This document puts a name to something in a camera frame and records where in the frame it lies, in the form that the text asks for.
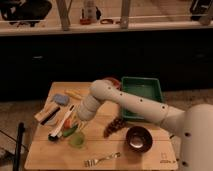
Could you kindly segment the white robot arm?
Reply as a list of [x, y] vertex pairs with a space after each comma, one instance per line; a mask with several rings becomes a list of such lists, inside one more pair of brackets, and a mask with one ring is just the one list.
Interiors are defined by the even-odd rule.
[[213, 105], [197, 104], [187, 110], [136, 96], [115, 88], [108, 80], [95, 80], [82, 99], [77, 115], [92, 120], [111, 101], [181, 138], [178, 171], [213, 171]]

